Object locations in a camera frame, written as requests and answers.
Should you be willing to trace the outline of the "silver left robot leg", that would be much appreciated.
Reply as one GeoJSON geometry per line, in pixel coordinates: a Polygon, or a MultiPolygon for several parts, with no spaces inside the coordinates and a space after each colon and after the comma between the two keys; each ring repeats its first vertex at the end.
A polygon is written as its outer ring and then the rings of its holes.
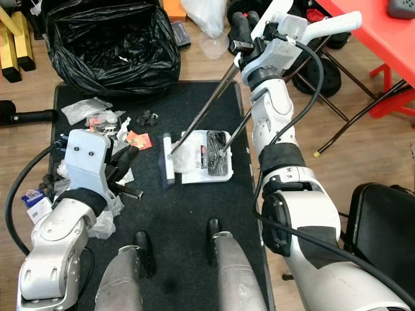
{"type": "Polygon", "coordinates": [[[139,280],[155,272],[151,240],[146,231],[139,230],[133,245],[121,247],[107,265],[96,291],[94,311],[143,311],[139,280]]]}

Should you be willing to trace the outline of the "black foam bench roller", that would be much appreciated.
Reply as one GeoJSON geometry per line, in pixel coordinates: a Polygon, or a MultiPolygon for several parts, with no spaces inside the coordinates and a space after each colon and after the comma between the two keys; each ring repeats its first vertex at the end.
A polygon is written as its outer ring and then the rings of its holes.
{"type": "Polygon", "coordinates": [[[33,122],[54,122],[57,116],[54,109],[18,112],[11,100],[0,101],[0,127],[20,126],[33,122]]]}

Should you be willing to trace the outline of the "black rubbish bag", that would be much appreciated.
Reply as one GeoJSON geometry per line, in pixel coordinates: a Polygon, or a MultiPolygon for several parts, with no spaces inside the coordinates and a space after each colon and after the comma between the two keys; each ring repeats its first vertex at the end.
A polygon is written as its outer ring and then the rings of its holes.
{"type": "Polygon", "coordinates": [[[51,66],[80,94],[156,95],[179,81],[181,56],[160,0],[42,0],[51,66]]]}

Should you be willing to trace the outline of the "orange red foil packet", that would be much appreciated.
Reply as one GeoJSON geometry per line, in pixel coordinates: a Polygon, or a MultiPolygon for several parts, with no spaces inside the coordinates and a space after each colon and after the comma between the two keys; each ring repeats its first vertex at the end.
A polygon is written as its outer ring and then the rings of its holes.
{"type": "Polygon", "coordinates": [[[148,133],[134,133],[130,131],[125,137],[125,141],[133,147],[138,148],[139,150],[148,149],[153,147],[152,140],[148,133]]]}

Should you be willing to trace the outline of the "small black plastic clips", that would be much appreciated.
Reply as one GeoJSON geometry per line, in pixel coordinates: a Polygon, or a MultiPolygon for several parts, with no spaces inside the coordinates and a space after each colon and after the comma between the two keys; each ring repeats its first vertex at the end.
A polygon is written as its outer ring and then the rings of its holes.
{"type": "Polygon", "coordinates": [[[158,122],[158,115],[157,113],[153,113],[150,110],[145,110],[137,119],[137,124],[139,126],[154,126],[158,122]]]}

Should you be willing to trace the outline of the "orange foam block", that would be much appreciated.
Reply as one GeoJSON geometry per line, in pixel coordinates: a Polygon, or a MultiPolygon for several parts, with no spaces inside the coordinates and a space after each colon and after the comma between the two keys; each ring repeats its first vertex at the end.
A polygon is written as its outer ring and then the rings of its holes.
{"type": "Polygon", "coordinates": [[[181,4],[181,0],[162,0],[162,7],[171,21],[184,21],[187,14],[181,4]]]}

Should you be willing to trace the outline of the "black folding chair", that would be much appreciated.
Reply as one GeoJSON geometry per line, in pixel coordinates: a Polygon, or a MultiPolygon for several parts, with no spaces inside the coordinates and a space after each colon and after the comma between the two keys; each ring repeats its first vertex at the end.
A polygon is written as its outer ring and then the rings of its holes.
{"type": "Polygon", "coordinates": [[[345,249],[403,287],[415,286],[415,192],[365,183],[351,198],[345,249]]]}

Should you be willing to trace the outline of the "black weight plate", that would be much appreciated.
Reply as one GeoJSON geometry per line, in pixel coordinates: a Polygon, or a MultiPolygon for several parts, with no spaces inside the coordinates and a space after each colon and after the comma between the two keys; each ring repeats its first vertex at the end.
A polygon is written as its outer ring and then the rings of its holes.
{"type": "MultiPolygon", "coordinates": [[[[333,96],[340,91],[340,87],[342,85],[340,69],[329,58],[321,58],[320,60],[324,68],[321,95],[326,97],[333,96]]],[[[300,92],[306,95],[313,95],[314,91],[312,91],[309,86],[305,85],[305,83],[300,80],[300,76],[311,83],[312,86],[317,86],[319,80],[318,68],[316,67],[314,60],[309,60],[309,63],[303,66],[298,71],[297,75],[294,75],[291,79],[293,85],[296,86],[300,92]]]]}

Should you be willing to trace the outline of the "white card with blue print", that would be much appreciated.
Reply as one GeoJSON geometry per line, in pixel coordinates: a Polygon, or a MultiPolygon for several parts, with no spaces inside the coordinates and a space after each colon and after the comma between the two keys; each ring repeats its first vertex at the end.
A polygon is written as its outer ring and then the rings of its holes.
{"type": "Polygon", "coordinates": [[[21,199],[27,207],[27,215],[35,225],[53,211],[53,202],[40,189],[27,190],[21,199]]]}

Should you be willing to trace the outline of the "crumpled clear plastic wrapper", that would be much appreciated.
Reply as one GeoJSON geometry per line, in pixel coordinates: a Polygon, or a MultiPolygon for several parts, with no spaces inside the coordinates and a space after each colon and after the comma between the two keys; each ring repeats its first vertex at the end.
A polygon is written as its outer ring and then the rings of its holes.
{"type": "Polygon", "coordinates": [[[176,174],[192,174],[206,169],[200,145],[183,145],[172,154],[176,174]]]}
{"type": "Polygon", "coordinates": [[[70,134],[62,134],[60,136],[60,148],[58,149],[58,159],[56,160],[56,168],[54,168],[54,172],[56,172],[56,174],[61,178],[71,178],[67,160],[68,156],[70,156],[71,153],[75,153],[78,149],[75,139],[77,139],[77,133],[75,132],[70,134]]]}
{"type": "Polygon", "coordinates": [[[74,104],[70,104],[70,106],[62,107],[60,111],[66,117],[68,124],[74,125],[83,121],[86,117],[100,113],[112,106],[112,103],[94,97],[87,98],[87,100],[79,100],[74,104]]]}

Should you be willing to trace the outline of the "red plastic table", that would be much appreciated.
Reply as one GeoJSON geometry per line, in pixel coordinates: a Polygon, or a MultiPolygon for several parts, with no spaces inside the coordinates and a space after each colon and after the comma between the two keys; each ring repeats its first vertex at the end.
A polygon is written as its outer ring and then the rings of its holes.
{"type": "Polygon", "coordinates": [[[415,19],[399,19],[388,13],[392,0],[315,0],[333,17],[350,12],[362,13],[362,26],[353,32],[365,46],[388,66],[386,91],[350,119],[347,124],[315,153],[320,157],[345,131],[362,116],[375,119],[391,113],[415,117],[415,19]]]}

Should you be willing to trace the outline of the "silver right robot leg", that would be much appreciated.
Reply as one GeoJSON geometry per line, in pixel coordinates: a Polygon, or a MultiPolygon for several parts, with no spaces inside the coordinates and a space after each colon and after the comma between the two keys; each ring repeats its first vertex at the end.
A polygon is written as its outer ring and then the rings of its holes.
{"type": "Polygon", "coordinates": [[[217,268],[220,311],[268,311],[253,267],[231,232],[211,217],[206,225],[206,251],[210,266],[217,268]]]}

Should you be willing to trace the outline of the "clear wrapper with red print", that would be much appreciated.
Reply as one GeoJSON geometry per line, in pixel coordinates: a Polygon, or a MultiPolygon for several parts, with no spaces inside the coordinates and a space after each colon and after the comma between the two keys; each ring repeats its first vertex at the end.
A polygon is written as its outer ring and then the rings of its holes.
{"type": "Polygon", "coordinates": [[[102,135],[112,135],[121,127],[122,111],[104,110],[92,113],[86,118],[86,126],[91,132],[102,135]]]}

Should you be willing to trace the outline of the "white plastic bag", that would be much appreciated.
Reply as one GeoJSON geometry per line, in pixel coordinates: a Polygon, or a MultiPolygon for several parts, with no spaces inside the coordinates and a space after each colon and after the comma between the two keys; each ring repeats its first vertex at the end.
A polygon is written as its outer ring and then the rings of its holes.
{"type": "Polygon", "coordinates": [[[187,17],[210,38],[224,36],[224,18],[228,0],[180,0],[187,17]]]}

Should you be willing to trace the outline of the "clear plastic cup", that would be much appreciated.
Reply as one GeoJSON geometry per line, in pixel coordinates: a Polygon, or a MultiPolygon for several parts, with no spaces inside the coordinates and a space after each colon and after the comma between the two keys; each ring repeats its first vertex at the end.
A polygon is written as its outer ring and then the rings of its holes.
{"type": "Polygon", "coordinates": [[[228,53],[228,38],[225,34],[211,38],[208,33],[200,32],[198,37],[198,45],[202,54],[208,59],[216,60],[228,53]]]}

